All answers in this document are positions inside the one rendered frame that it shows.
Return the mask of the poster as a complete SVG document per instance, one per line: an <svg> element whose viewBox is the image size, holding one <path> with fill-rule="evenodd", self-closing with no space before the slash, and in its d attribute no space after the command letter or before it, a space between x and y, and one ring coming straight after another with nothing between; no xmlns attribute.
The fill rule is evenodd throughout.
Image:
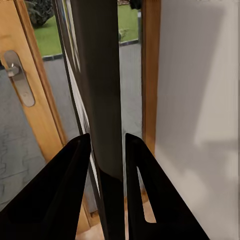
<svg viewBox="0 0 240 240"><path fill-rule="evenodd" d="M118 0L52 0L80 136L105 240L126 240Z"/></svg>

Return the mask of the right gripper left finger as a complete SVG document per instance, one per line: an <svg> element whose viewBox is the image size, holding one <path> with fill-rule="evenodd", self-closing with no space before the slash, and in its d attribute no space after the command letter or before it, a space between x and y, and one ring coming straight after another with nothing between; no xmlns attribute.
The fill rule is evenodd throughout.
<svg viewBox="0 0 240 240"><path fill-rule="evenodd" d="M91 155L73 138L0 211L0 240L75 240Z"/></svg>

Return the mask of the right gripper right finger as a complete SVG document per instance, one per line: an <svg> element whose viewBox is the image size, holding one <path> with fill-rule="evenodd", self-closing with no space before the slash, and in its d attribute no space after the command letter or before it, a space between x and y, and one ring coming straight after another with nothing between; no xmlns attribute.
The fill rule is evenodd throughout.
<svg viewBox="0 0 240 240"><path fill-rule="evenodd" d="M210 240L145 142L125 135L129 240ZM139 168L156 223L145 220Z"/></svg>

